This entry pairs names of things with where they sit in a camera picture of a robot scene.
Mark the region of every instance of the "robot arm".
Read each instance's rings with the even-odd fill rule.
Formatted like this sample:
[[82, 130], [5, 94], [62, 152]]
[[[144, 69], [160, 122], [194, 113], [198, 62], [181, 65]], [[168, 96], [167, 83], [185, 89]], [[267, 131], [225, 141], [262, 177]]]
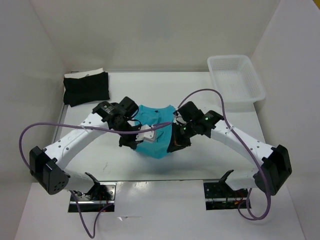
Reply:
[[[128, 121], [137, 112], [138, 106], [130, 98], [125, 97], [120, 103], [99, 103], [89, 116], [66, 136], [55, 143], [40, 149], [34, 147], [29, 153], [30, 173], [50, 194], [56, 194], [62, 189], [77, 190], [91, 194], [99, 191], [99, 182], [89, 173], [78, 173], [71, 170], [64, 171], [69, 162], [93, 140], [106, 131], [90, 129], [99, 127], [116, 131], [136, 131], [150, 129], [148, 125], [131, 126]], [[132, 149], [143, 140], [153, 141], [154, 131], [148, 134], [120, 134], [119, 145]]]
[[[138, 106], [130, 98], [125, 97], [120, 103], [99, 103], [89, 116], [79, 125], [79, 129], [72, 130], [69, 134], [57, 142], [40, 149], [34, 147], [29, 153], [30, 173], [50, 194], [56, 194], [62, 189], [77, 190], [88, 195], [101, 190], [100, 183], [89, 173], [77, 173], [68, 170], [69, 162], [94, 139], [106, 131], [90, 129], [100, 127], [116, 131], [132, 132], [136, 130], [150, 129], [148, 125], [131, 126], [128, 121], [134, 117]], [[270, 186], [271, 195], [275, 195], [292, 172], [288, 151], [279, 145], [277, 148], [260, 142], [243, 131], [231, 129], [226, 124], [223, 116], [215, 111], [204, 114], [193, 102], [187, 102], [177, 111], [184, 123], [172, 123], [171, 141], [167, 152], [181, 150], [191, 145], [190, 138], [195, 135], [205, 135], [217, 140], [235, 150], [237, 153], [250, 161], [254, 168], [239, 173], [230, 170], [222, 178], [221, 184], [226, 186], [227, 191], [235, 191], [247, 188], [259, 188], [266, 192], [265, 184], [258, 168], [250, 154], [231, 132], [232, 129], [241, 137], [256, 157]], [[119, 146], [128, 146], [136, 149], [137, 145], [144, 140], [153, 142], [156, 139], [154, 131], [148, 134], [120, 134]]]
[[203, 114], [191, 101], [180, 107], [177, 110], [177, 114], [180, 114], [185, 121], [184, 124], [176, 127], [176, 131], [172, 133], [175, 142], [177, 142], [179, 146], [189, 146], [191, 143], [188, 142], [188, 140], [194, 135], [206, 135], [208, 138], [227, 145], [254, 165], [252, 170], [245, 172], [231, 170], [222, 177], [222, 184], [227, 185], [227, 188], [230, 188], [232, 191], [259, 188], [263, 192], [266, 192], [266, 187], [256, 163], [231, 130], [234, 130], [240, 136], [257, 159], [258, 164], [266, 176], [272, 196], [278, 192], [280, 187], [291, 175], [292, 168], [290, 158], [288, 150], [285, 147], [281, 145], [273, 147], [260, 142], [233, 125], [231, 125], [230, 129], [223, 116], [212, 110]]

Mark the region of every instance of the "black cloth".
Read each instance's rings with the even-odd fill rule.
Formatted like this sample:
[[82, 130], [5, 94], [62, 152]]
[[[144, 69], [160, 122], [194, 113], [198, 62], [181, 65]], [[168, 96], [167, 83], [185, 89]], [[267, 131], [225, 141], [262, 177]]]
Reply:
[[64, 104], [71, 107], [92, 101], [109, 100], [109, 78], [107, 72], [82, 78], [64, 78]]

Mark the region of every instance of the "plastic basket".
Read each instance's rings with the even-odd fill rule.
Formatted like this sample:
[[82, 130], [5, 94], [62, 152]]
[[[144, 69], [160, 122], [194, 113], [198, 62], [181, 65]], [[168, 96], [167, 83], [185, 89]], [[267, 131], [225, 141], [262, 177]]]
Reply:
[[207, 62], [213, 86], [222, 94], [226, 104], [253, 104], [266, 97], [249, 57], [211, 56]]

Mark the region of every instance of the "black mount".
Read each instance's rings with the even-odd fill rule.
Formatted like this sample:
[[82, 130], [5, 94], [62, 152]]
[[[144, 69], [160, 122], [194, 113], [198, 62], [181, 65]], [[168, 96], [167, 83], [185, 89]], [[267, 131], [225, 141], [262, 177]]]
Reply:
[[[262, 158], [263, 164], [261, 168], [270, 186], [271, 195], [274, 196], [291, 175], [292, 167], [288, 150], [284, 146], [279, 145], [271, 149], [273, 150], [271, 155], [268, 158]], [[257, 172], [253, 175], [253, 178], [257, 187], [265, 193], [266, 186], [261, 174]]]
[[190, 138], [200, 134], [211, 137], [211, 130], [216, 128], [216, 123], [223, 120], [223, 116], [215, 111], [204, 114], [196, 105], [189, 101], [180, 107], [177, 112], [181, 115], [185, 124], [172, 124], [172, 135], [168, 153], [172, 153], [191, 146]]
[[[133, 118], [133, 114], [138, 111], [138, 105], [129, 97], [125, 97], [119, 103], [109, 103], [103, 101], [99, 103], [92, 113], [97, 113], [102, 117], [103, 122], [107, 122], [110, 129], [117, 131], [135, 131], [140, 126], [131, 126], [128, 121]], [[136, 134], [120, 134], [120, 146], [137, 148]], [[48, 194], [53, 195], [60, 192], [68, 184], [69, 175], [65, 173], [57, 164], [57, 159], [51, 159], [45, 149], [38, 146], [29, 152], [30, 173], [43, 186]], [[95, 199], [98, 192], [105, 191], [104, 186], [89, 173], [86, 173], [93, 181], [94, 185], [87, 193]]]
[[30, 173], [47, 191], [53, 195], [60, 192], [68, 184], [69, 176], [38, 146], [29, 153]]
[[[139, 110], [138, 105], [129, 97], [125, 97], [119, 103], [100, 102], [92, 113], [97, 113], [102, 117], [103, 122], [107, 122], [110, 129], [116, 131], [132, 132], [140, 129], [140, 125], [131, 126], [128, 121], [132, 120], [134, 114]], [[127, 146], [136, 149], [136, 134], [120, 134], [119, 146]]]

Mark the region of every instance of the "white wall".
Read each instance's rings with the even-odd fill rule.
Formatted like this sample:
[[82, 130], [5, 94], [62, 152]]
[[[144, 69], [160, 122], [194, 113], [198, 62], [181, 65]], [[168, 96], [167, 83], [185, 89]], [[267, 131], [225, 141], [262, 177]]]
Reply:
[[266, 141], [289, 150], [287, 181], [307, 240], [319, 239], [320, 10], [281, 0], [252, 58], [266, 90], [256, 104]]
[[279, 0], [30, 0], [70, 70], [208, 70], [256, 48]]
[[[62, 106], [62, 60], [27, 0], [0, 2], [0, 233], [15, 237], [31, 176], [19, 155], [18, 139], [27, 125], [56, 121]], [[24, 151], [44, 146], [53, 129], [31, 130]]]

